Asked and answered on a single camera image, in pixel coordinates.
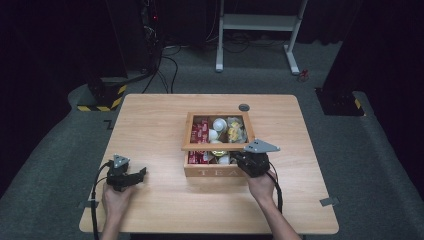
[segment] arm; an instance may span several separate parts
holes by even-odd
[[[124,192],[117,192],[107,183],[103,185],[102,202],[106,212],[106,222],[103,228],[102,240],[118,239],[121,221],[134,190],[135,187],[130,186]]]
[[[274,182],[268,175],[251,178],[245,174],[249,184],[249,190],[259,207],[265,215],[268,225],[275,240],[300,239],[292,226],[287,222],[274,203],[272,194],[274,192]]]

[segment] human hand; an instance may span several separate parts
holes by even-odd
[[[134,191],[135,186],[128,187],[124,192],[118,192],[109,184],[104,183],[102,203],[106,216],[120,220],[128,208],[130,197]]]
[[[276,174],[274,172],[268,170],[268,173],[276,179]],[[251,178],[245,172],[243,172],[243,174],[247,179],[250,193],[258,203],[273,201],[272,195],[274,193],[275,183],[267,174],[255,178]]]

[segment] equipment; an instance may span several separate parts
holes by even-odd
[[[96,217],[96,186],[102,180],[98,181],[100,172],[103,168],[109,167],[109,171],[106,176],[106,183],[111,185],[115,191],[123,192],[127,189],[127,187],[143,182],[144,175],[146,175],[146,168],[141,169],[138,173],[128,175],[127,170],[129,161],[129,158],[114,154],[113,160],[109,160],[107,163],[103,164],[94,179],[93,190],[91,191],[91,217],[93,220],[94,239],[96,240],[99,239]]]
[[[141,169],[138,173],[127,175],[129,161],[128,158],[114,155],[113,166],[109,166],[106,183],[113,186],[115,191],[123,192],[127,187],[143,182],[146,168]]]
[[[244,152],[236,152],[234,158],[237,160],[237,166],[246,172],[251,178],[256,178],[268,175],[274,182],[275,188],[278,194],[278,210],[283,212],[283,197],[281,193],[280,185],[278,184],[278,175],[272,163],[269,161],[267,152],[280,151],[280,148],[264,142],[259,139],[255,139],[253,142],[245,146]],[[274,168],[276,177],[274,178],[268,171],[270,165]]]

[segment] gray floor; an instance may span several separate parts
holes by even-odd
[[[424,239],[424,204],[398,162],[364,93],[355,92],[366,116],[323,114],[315,87],[321,87],[340,44],[296,44],[295,57],[310,79],[298,82],[288,70],[281,44],[251,46],[224,53],[224,72],[215,72],[215,52],[178,47],[166,49],[178,63],[174,93],[293,94],[306,125],[340,225],[335,235],[308,239]],[[226,44],[231,50],[241,46]],[[170,91],[175,66],[162,60],[161,73]],[[128,85],[125,94],[141,93],[148,80]],[[92,239],[78,224],[111,130],[105,120],[114,112],[79,112],[76,104],[86,86],[69,94],[73,110],[32,152],[0,200],[0,239]],[[146,93],[166,93],[153,79]],[[122,234],[121,239],[128,239]]]

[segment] wooden table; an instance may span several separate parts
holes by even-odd
[[[121,232],[266,234],[268,224],[243,177],[184,175],[181,151],[187,112],[239,111],[250,106],[257,138],[279,146],[270,152],[283,192],[283,214],[299,234],[334,234],[338,223],[296,97],[291,95],[129,94],[101,165],[113,154],[128,157],[129,173],[147,167]],[[100,178],[106,175],[103,170]],[[102,184],[96,188],[98,201]],[[99,230],[105,214],[97,208]],[[80,222],[92,231],[90,209]]]

